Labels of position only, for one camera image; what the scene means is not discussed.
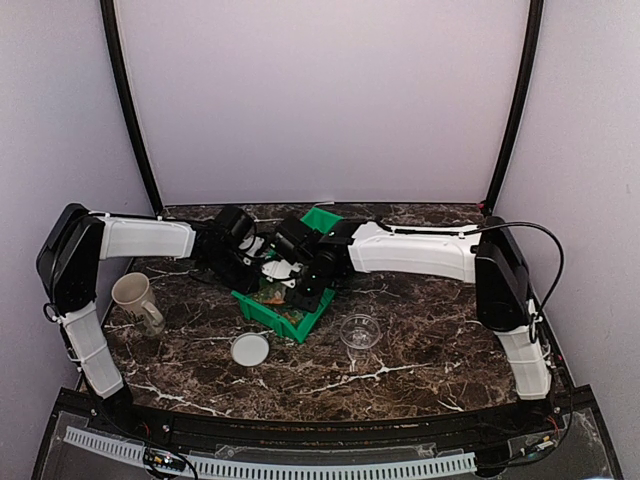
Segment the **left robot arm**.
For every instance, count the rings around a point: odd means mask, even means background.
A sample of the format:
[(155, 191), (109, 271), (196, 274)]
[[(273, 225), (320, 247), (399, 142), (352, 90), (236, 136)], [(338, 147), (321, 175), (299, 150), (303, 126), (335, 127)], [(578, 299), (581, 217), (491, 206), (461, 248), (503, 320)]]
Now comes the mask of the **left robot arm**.
[(37, 255), (36, 270), (48, 297), (45, 315), (60, 326), (90, 389), (109, 399), (126, 388), (97, 315), (101, 261), (191, 259), (225, 286), (248, 291), (257, 286), (259, 275), (245, 263), (241, 246), (255, 246), (255, 233), (254, 220), (235, 206), (225, 206), (214, 219), (194, 221), (118, 216), (79, 203), (66, 205)]

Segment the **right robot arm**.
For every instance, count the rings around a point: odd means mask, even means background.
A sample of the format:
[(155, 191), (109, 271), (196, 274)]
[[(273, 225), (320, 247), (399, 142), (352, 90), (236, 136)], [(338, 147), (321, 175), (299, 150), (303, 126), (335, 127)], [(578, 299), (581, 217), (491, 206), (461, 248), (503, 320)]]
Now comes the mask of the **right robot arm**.
[(544, 399), (552, 375), (537, 331), (543, 301), (536, 301), (529, 267), (512, 229), (516, 223), (489, 217), (482, 226), (405, 227), (381, 221), (338, 220), (325, 233), (288, 218), (276, 237), (281, 256), (298, 264), (285, 300), (313, 312), (324, 290), (356, 273), (401, 272), (471, 283), (478, 321), (499, 339), (522, 403), (510, 413), (521, 434), (534, 432), (549, 416)]

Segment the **white jar lid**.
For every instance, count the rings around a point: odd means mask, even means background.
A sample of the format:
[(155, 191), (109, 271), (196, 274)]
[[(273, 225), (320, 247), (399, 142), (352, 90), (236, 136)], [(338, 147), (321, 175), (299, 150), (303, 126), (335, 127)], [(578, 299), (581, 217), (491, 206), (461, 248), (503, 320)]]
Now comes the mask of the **white jar lid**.
[(231, 345), (231, 357), (239, 365), (254, 367), (263, 363), (269, 355), (268, 341), (260, 334), (245, 333)]

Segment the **clear plastic jar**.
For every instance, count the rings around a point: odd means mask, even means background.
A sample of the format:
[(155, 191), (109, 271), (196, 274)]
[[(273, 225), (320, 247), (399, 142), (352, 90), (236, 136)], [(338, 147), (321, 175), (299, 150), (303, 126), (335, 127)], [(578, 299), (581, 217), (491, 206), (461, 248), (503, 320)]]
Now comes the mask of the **clear plastic jar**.
[(378, 321), (371, 316), (354, 314), (344, 319), (339, 328), (339, 336), (352, 362), (366, 360), (381, 338)]

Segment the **green three-compartment bin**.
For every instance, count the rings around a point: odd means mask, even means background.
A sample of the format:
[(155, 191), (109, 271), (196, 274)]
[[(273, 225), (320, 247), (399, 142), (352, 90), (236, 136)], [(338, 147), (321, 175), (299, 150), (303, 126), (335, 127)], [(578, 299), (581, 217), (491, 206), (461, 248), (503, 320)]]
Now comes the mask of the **green three-compartment bin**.
[(303, 343), (333, 301), (335, 283), (346, 270), (337, 248), (343, 218), (314, 207), (289, 216), (267, 237), (258, 289), (232, 291), (241, 313), (277, 335)]

